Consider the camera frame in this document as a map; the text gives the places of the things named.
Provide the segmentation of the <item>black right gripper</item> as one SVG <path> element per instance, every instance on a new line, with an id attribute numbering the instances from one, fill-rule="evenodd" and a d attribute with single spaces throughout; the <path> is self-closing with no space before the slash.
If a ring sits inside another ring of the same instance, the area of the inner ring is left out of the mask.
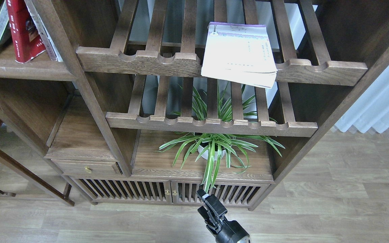
<path id="1" fill-rule="evenodd" d="M 228 210 L 215 195 L 208 195 L 203 189 L 196 191 L 196 195 L 204 202 L 198 212 L 216 243 L 250 243 L 250 234 L 236 220 L 225 219 Z M 221 230 L 218 230 L 218 223 L 222 223 Z"/>

